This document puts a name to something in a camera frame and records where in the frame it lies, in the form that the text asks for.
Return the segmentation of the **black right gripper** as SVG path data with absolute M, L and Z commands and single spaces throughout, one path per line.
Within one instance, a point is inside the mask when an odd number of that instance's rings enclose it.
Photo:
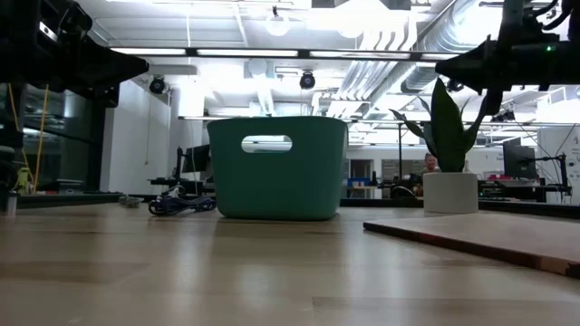
M 435 66 L 436 73 L 474 91 L 487 90 L 482 101 L 485 116 L 498 114 L 503 91 L 515 85 L 537 85 L 546 91 L 552 85 L 579 83 L 579 0 L 553 0 L 539 9 L 529 4 L 527 0 L 505 0 L 498 33 L 499 43 L 528 44 L 499 50 L 495 41 L 485 41 Z M 557 18 L 548 24 L 538 22 L 540 15 L 557 4 L 561 5 Z M 556 36 L 547 31 L 565 20 L 568 20 L 568 41 L 556 42 Z

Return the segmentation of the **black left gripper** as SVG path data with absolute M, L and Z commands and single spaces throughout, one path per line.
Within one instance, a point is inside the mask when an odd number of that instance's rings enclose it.
M 92 18 L 77 1 L 1 0 L 1 81 L 51 83 L 50 91 L 117 108 L 120 83 L 147 72 L 149 64 L 98 45 L 91 29 Z

